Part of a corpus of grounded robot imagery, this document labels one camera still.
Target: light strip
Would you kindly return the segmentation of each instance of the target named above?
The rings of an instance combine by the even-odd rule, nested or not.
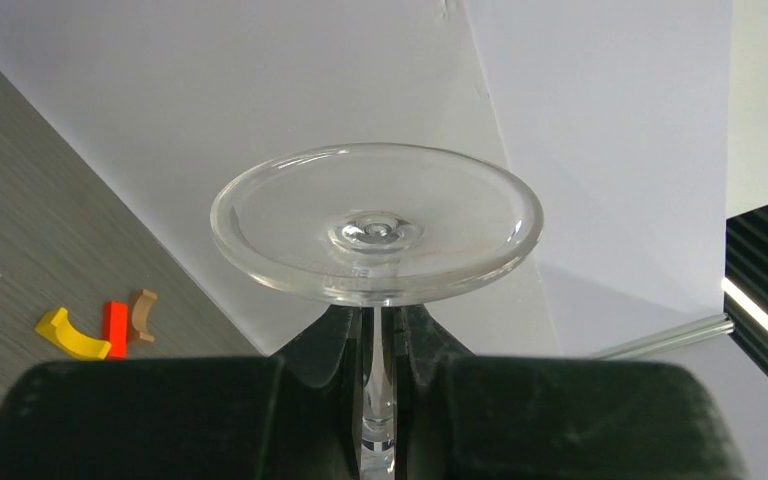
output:
[[[767,312],[762,310],[757,303],[753,302],[751,298],[737,288],[737,285],[731,283],[731,280],[728,278],[723,279],[723,290],[726,292],[726,295],[737,302],[737,304],[740,305],[740,308],[744,309],[746,313],[748,313],[749,316],[768,333]]]

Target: transparent glass disc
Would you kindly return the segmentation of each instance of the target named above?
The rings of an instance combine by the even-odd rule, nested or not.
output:
[[[440,300],[506,274],[534,248],[540,202],[458,153],[354,144],[270,160],[216,197],[214,239],[258,282],[348,306]]]

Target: gray wooden surface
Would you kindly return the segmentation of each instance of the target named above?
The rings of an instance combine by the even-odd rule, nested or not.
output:
[[[65,306],[78,329],[99,335],[103,304],[140,288],[158,294],[157,341],[129,357],[257,355],[0,73],[0,399],[27,368],[68,358],[34,332],[46,311]]]

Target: yellow block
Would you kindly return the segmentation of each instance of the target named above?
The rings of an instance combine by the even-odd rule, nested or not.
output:
[[[69,311],[63,307],[45,314],[34,331],[78,360],[104,360],[110,342],[84,335],[69,322]]]

